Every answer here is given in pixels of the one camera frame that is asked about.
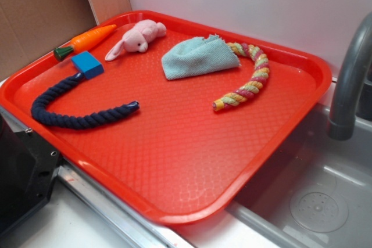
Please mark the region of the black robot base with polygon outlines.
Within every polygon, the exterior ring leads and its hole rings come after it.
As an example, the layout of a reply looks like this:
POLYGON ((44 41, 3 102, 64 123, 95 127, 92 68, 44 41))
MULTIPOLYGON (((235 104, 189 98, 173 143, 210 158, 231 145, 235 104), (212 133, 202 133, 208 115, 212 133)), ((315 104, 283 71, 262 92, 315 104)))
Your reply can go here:
POLYGON ((51 198, 60 151, 36 132, 14 132, 1 118, 1 236, 51 198))

